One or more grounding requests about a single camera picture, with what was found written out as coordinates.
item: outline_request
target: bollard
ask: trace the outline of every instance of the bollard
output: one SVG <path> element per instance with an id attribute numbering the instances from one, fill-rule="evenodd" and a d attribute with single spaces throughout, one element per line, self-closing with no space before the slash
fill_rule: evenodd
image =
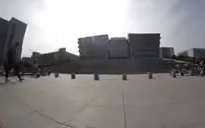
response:
<path id="1" fill-rule="evenodd" d="M 94 73 L 94 80 L 99 80 L 99 75 L 98 75 L 98 73 Z"/>
<path id="2" fill-rule="evenodd" d="M 126 74 L 122 75 L 122 80 L 127 80 L 127 75 Z"/>
<path id="3" fill-rule="evenodd" d="M 176 71 L 175 71 L 175 70 L 173 70 L 173 72 L 172 72 L 172 76 L 173 76 L 173 78 L 176 78 L 176 77 L 177 77 L 177 75 L 176 75 Z"/>
<path id="4" fill-rule="evenodd" d="M 55 73 L 55 78 L 58 78 L 59 77 L 59 74 L 58 72 Z"/>
<path id="5" fill-rule="evenodd" d="M 76 79 L 76 74 L 75 73 L 71 74 L 71 79 Z"/>
<path id="6" fill-rule="evenodd" d="M 152 72 L 148 72 L 148 78 L 153 79 L 153 73 Z"/>

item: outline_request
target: person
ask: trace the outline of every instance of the person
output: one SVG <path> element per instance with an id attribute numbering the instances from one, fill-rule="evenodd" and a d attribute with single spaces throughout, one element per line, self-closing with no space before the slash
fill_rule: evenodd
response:
<path id="1" fill-rule="evenodd" d="M 10 47 L 7 51 L 7 60 L 4 64 L 5 70 L 5 81 L 8 81 L 9 72 L 11 69 L 14 70 L 15 74 L 17 75 L 19 81 L 22 81 L 20 75 L 20 66 L 17 58 L 17 50 L 18 50 L 19 42 L 16 42 L 12 47 Z"/>

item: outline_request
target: skyscraper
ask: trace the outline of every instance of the skyscraper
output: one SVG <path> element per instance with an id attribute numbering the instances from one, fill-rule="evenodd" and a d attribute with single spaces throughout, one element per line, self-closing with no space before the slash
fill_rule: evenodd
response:
<path id="1" fill-rule="evenodd" d="M 26 24 L 12 18 L 7 21 L 0 18 L 0 64 L 6 60 L 6 52 L 15 42 L 20 43 L 18 51 L 18 59 L 21 59 L 23 38 L 26 31 Z"/>

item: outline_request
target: paved ground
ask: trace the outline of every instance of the paved ground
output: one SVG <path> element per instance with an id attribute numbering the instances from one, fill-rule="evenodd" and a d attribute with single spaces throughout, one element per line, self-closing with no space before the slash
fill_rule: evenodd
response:
<path id="1" fill-rule="evenodd" d="M 205 128 L 205 77 L 0 78 L 6 128 Z"/>

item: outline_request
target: sky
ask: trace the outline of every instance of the sky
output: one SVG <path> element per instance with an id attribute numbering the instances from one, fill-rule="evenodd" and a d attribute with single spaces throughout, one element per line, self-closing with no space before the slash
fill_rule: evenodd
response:
<path id="1" fill-rule="evenodd" d="M 109 34 L 161 33 L 175 52 L 205 48 L 205 0 L 0 0 L 0 17 L 28 24 L 22 56 L 66 47 L 77 39 Z"/>

